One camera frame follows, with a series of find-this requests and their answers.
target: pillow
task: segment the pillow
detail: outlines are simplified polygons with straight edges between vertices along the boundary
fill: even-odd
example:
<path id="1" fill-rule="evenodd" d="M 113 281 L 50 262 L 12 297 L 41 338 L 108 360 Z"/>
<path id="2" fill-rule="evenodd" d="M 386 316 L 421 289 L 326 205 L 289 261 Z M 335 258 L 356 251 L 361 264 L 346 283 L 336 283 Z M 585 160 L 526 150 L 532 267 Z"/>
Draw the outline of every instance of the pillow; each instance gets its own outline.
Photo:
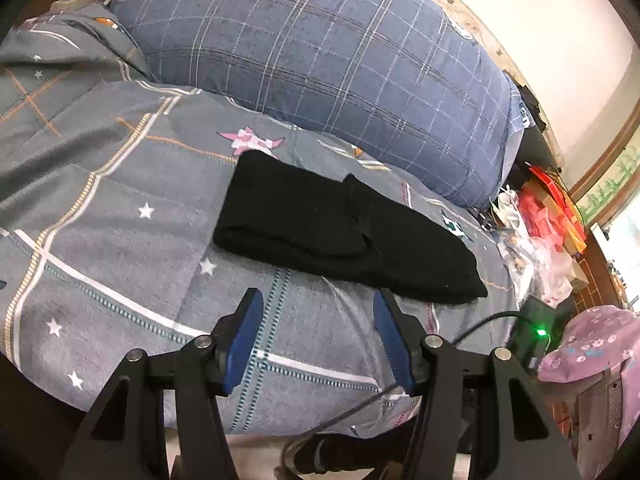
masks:
<path id="1" fill-rule="evenodd" d="M 511 168 L 520 94 L 431 0 L 110 0 L 110 10 L 161 82 L 333 134 L 456 205 L 488 206 Z"/>

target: plastic bag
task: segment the plastic bag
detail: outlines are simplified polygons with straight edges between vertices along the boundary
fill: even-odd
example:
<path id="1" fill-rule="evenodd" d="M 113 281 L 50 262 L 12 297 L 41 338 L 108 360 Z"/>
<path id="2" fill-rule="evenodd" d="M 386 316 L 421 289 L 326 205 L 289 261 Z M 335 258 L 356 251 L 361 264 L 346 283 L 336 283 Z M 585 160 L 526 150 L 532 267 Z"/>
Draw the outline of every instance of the plastic bag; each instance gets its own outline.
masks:
<path id="1" fill-rule="evenodd" d="M 537 298 L 552 307 L 558 306 L 572 293 L 573 287 L 567 278 L 573 260 L 564 248 L 557 251 L 548 238 L 531 237 L 538 260 L 536 267 L 536 286 L 533 292 Z"/>
<path id="2" fill-rule="evenodd" d="M 572 258 L 546 238 L 523 238 L 514 230 L 498 232 L 498 250 L 509 271 L 518 307 L 530 295 L 555 308 L 573 291 L 567 278 Z"/>
<path id="3" fill-rule="evenodd" d="M 515 230 L 503 229 L 498 232 L 498 251 L 504 260 L 513 282 L 513 290 L 518 307 L 535 288 L 538 258 L 529 237 L 523 237 Z"/>
<path id="4" fill-rule="evenodd" d="M 527 190 L 523 190 L 519 195 L 518 209 L 529 236 L 548 240 L 556 250 L 562 251 L 566 234 L 564 222 L 555 218 L 549 209 Z"/>
<path id="5" fill-rule="evenodd" d="M 518 194 L 507 185 L 506 190 L 498 194 L 496 203 L 492 203 L 491 207 L 502 225 L 509 230 L 513 229 L 523 238 L 529 238 L 527 226 L 518 209 L 518 202 Z"/>

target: pink star print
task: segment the pink star print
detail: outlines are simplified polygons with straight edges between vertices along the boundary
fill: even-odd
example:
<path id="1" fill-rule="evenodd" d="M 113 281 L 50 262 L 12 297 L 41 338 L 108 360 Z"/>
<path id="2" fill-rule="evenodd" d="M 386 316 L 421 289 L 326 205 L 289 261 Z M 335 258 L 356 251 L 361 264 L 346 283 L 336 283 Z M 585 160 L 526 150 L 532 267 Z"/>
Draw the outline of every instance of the pink star print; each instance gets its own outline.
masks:
<path id="1" fill-rule="evenodd" d="M 267 155 L 274 156 L 271 150 L 280 146 L 284 139 L 261 139 L 248 126 L 242 130 L 238 130 L 236 134 L 221 134 L 225 139 L 232 140 L 231 147 L 234 149 L 234 155 L 240 155 L 246 150 L 260 150 Z"/>

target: printed logo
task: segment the printed logo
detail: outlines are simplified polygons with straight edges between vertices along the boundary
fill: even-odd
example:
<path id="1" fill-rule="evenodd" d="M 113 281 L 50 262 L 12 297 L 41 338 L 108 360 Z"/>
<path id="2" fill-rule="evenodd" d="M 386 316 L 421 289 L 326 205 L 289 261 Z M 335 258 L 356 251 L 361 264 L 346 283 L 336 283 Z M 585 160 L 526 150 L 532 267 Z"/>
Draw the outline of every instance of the printed logo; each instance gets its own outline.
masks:
<path id="1" fill-rule="evenodd" d="M 444 220 L 444 227 L 446 227 L 449 232 L 455 234 L 462 241 L 464 241 L 465 239 L 471 241 L 471 238 L 469 238 L 466 233 L 460 228 L 460 224 L 458 224 L 458 222 L 452 220 L 451 218 L 447 218 L 447 216 L 444 214 L 444 211 L 441 211 L 441 213 L 442 220 Z"/>
<path id="2" fill-rule="evenodd" d="M 465 38 L 465 40 L 473 40 L 474 37 L 471 34 L 471 32 L 469 32 L 468 30 L 466 30 L 466 28 L 464 27 L 460 27 L 460 25 L 458 24 L 458 22 L 456 20 L 454 20 L 451 16 L 449 16 L 447 14 L 447 18 L 449 19 L 449 23 L 451 24 L 451 27 L 453 27 L 453 29 L 463 38 Z"/>
<path id="3" fill-rule="evenodd" d="M 531 119 L 529 119 L 529 113 L 524 103 L 520 103 L 520 116 L 522 117 L 522 125 L 525 128 L 529 128 L 531 126 Z"/>

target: clear plastic bag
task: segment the clear plastic bag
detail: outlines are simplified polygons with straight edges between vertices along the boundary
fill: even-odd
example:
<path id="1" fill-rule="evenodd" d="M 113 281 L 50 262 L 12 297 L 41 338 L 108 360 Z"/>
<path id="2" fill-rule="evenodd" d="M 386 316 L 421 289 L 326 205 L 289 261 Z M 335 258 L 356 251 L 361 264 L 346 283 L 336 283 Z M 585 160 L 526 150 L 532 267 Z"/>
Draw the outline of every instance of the clear plastic bag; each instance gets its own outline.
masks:
<path id="1" fill-rule="evenodd" d="M 498 250 L 513 282 L 518 307 L 529 295 L 555 308 L 572 293 L 567 276 L 572 258 L 548 238 L 524 238 L 514 230 L 498 232 Z"/>
<path id="2" fill-rule="evenodd" d="M 529 238 L 524 238 L 515 230 L 498 231 L 498 250 L 513 282 L 518 307 L 535 288 L 538 258 Z"/>

